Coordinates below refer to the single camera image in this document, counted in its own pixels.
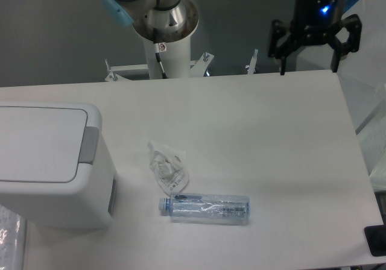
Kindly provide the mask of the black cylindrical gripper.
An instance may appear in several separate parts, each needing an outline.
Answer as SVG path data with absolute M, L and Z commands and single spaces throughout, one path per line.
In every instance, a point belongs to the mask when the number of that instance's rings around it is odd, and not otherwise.
M 268 56 L 279 62 L 285 75 L 287 58 L 301 46 L 328 44 L 334 51 L 331 71 L 337 72 L 342 57 L 358 52 L 361 41 L 361 20 L 352 14 L 341 20 L 346 0 L 295 0 L 290 23 L 274 19 L 268 37 Z M 336 35 L 346 29 L 347 40 Z

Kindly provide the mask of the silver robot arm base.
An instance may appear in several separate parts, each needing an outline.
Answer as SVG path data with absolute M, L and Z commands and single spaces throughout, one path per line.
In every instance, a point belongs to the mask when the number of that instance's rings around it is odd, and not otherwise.
M 190 0 L 100 0 L 110 17 L 132 26 L 153 43 L 171 43 L 195 33 L 199 17 Z

